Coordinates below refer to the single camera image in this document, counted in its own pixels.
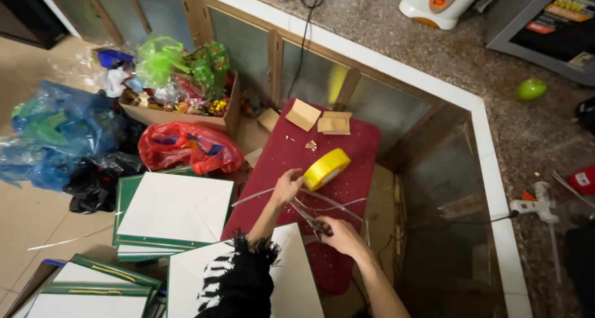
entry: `gold rope trim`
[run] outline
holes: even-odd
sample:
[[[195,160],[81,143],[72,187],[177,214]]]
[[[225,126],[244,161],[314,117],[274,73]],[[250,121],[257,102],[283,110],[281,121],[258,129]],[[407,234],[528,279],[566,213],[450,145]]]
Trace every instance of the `gold rope trim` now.
[[[101,267],[95,266],[95,265],[93,265],[91,267],[91,269],[98,269],[98,270],[101,270],[102,272],[106,272],[106,273],[110,273],[110,274],[115,274],[115,275],[121,276],[121,277],[123,277],[125,279],[129,279],[132,282],[136,282],[136,279],[134,277],[132,277],[130,275],[126,275],[124,273],[117,272],[115,270],[111,270],[111,269],[108,269],[108,268],[101,268]]]
[[[122,292],[118,290],[108,290],[108,291],[101,291],[101,290],[69,290],[69,294],[118,294],[121,295]]]

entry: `red tabletop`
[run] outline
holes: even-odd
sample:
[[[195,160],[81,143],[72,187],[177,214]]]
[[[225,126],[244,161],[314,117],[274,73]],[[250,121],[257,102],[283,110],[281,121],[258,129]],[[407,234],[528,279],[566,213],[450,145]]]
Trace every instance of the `red tabletop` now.
[[[376,152],[380,142],[378,128],[372,124],[351,119],[351,135],[324,135],[317,132],[316,125],[309,132],[306,132],[285,118],[287,112],[292,108],[293,102],[294,99],[286,102],[279,121],[277,121],[273,129],[257,166],[242,191],[240,199],[275,187],[277,179],[289,169],[302,168],[305,172],[315,161],[335,148],[342,148],[351,159],[351,163],[339,176],[316,192],[340,204],[368,197]],[[318,106],[315,107],[323,111],[326,110]],[[310,140],[314,140],[318,145],[316,151],[305,148],[306,143]],[[266,193],[236,206],[223,230],[221,240],[233,237],[233,232],[238,228],[243,231],[252,229],[270,197],[271,193]],[[332,207],[328,202],[306,193],[299,193],[297,197],[310,208],[324,209]],[[366,201],[360,201],[350,204],[347,208],[363,217],[365,206]],[[358,232],[362,228],[362,223],[358,219],[339,209],[305,211],[313,217],[327,215],[333,218],[345,219],[352,223]],[[277,226],[293,222],[299,222],[303,236],[313,234],[308,223],[288,204],[281,212],[277,220]],[[314,279],[321,291],[334,295],[347,291],[353,271],[353,259],[320,242],[307,244],[306,252],[314,273]]]

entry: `orange button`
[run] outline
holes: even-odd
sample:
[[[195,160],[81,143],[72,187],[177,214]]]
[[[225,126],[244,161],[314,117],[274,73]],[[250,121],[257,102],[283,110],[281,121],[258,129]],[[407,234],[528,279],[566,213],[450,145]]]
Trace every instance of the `orange button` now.
[[[442,8],[445,4],[446,0],[434,0],[434,2],[432,2],[432,5],[436,8]]]

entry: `tape roll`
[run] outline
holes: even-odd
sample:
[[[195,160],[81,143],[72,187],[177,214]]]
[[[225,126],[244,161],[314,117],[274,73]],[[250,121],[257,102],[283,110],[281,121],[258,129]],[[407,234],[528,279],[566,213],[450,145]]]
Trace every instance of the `tape roll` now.
[[[315,191],[327,184],[347,167],[351,159],[340,148],[318,159],[303,175],[304,181],[310,191]]]

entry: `white appliance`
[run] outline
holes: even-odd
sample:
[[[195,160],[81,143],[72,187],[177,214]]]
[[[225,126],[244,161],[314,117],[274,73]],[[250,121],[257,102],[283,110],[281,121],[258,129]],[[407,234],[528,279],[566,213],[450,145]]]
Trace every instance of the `white appliance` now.
[[[443,30],[455,27],[459,16],[475,0],[401,0],[400,11],[408,18]]]

